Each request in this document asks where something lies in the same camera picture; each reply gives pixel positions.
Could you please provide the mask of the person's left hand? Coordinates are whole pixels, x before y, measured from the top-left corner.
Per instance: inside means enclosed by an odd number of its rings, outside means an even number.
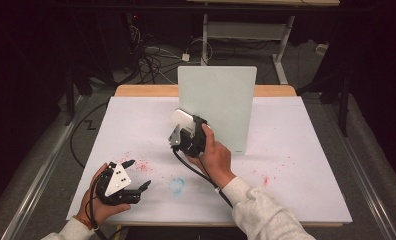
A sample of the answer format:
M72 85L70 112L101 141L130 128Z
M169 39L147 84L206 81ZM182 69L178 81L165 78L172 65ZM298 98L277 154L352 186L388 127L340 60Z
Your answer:
M104 223L109 217L127 211L131 208L129 204L120 204L116 206L105 205L99 198L96 198L93 183L106 168L107 164L104 163L94 174L90 187L85 192L82 198L81 207L76 214L82 219L89 220L94 229Z

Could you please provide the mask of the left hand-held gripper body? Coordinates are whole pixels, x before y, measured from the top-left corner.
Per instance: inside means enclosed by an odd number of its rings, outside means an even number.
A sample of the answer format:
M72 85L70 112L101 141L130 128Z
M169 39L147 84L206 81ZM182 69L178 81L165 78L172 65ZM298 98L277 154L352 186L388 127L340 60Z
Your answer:
M131 179L121 164L110 162L97 178L95 192L106 205L137 204L141 199L142 192L138 189L127 189Z

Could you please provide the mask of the brown wristband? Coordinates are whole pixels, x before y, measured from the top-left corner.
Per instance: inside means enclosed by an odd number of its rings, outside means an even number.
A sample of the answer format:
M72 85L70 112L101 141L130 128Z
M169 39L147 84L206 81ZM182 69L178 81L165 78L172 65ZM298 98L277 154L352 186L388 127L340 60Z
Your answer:
M76 219L77 221L79 221L80 223L82 223L83 225L85 225L89 230L94 229L92 226L92 223L89 220L82 219L82 218L78 217L77 215L74 215L73 218Z

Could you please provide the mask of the black metal stand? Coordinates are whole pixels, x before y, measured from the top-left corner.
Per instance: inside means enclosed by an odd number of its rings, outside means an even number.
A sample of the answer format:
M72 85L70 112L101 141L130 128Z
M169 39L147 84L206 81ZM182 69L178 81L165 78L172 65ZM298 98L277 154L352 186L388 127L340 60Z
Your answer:
M347 114L348 114L348 95L349 95L350 81L347 77L342 82L342 90L340 96L340 108L338 116L338 126L344 137L348 136L347 133Z

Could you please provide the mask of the white table cover sheet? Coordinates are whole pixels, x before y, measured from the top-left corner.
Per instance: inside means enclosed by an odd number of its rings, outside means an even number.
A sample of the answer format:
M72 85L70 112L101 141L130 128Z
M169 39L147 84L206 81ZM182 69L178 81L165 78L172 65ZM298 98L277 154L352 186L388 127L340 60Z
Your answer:
M207 181L172 153L169 117L175 97L114 97L68 213L80 208L92 176L105 162L135 163L131 186L150 184L131 210L111 217L114 224L230 226L232 210ZM257 97L248 145L232 159L233 172L271 193L305 225L339 226L352 217L299 97Z

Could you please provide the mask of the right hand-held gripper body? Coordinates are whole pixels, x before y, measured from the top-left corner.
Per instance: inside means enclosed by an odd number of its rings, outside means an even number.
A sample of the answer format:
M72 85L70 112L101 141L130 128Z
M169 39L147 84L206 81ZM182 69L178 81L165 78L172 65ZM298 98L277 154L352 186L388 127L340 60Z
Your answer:
M168 137L168 141L173 150L182 151L187 156L197 158L205 151L206 134L202 125L206 124L207 121L199 116L192 116L196 123L195 132L190 133L177 125Z

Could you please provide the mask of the aluminium floor rail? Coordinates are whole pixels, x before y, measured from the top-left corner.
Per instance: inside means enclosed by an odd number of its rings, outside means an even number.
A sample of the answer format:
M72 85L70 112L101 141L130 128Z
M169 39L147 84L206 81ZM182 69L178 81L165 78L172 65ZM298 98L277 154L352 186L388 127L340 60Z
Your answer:
M0 240L18 240L21 236L59 161L60 152L88 101L88 96L76 97L74 115L70 117L68 112L60 114L16 171L4 193L4 200L8 213L11 212L10 201L15 201L17 208Z
M395 171L354 102L351 102L346 118L347 136L339 128L339 108L327 106L326 112L345 148L351 172L382 240L396 240Z

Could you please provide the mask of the white desk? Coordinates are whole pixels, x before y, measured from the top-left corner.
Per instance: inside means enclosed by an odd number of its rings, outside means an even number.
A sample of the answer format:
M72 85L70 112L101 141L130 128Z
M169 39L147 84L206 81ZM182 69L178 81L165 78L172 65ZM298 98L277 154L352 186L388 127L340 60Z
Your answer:
M329 7L338 7L340 0L188 0L198 3L201 7L286 7L288 10L298 10L301 7L325 10ZM239 40L263 40L279 41L276 53L271 55L277 80L280 84L288 83L285 75L282 58L293 28L295 15L288 15L283 23L246 23L241 20L210 20L209 14L203 14L202 22L202 50L200 64L205 66L209 63L213 49L209 43L211 39L239 39Z

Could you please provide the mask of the person's right hand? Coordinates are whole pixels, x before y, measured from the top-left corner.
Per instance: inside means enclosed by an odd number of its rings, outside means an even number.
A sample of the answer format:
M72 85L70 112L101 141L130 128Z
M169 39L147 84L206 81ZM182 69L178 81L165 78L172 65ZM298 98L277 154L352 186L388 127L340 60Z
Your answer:
M203 155L200 159L190 156L187 159L211 178L220 189L223 189L235 178L235 174L231 170L231 152L215 140L214 132L208 125L203 124L202 130L206 136Z

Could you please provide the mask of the pale green glass whiteboard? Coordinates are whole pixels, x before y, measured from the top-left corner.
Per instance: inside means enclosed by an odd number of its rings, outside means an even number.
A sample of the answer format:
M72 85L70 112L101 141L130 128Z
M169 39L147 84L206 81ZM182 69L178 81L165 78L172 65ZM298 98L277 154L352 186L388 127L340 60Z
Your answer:
M244 155L254 97L255 66L180 66L179 108L205 119L233 155Z

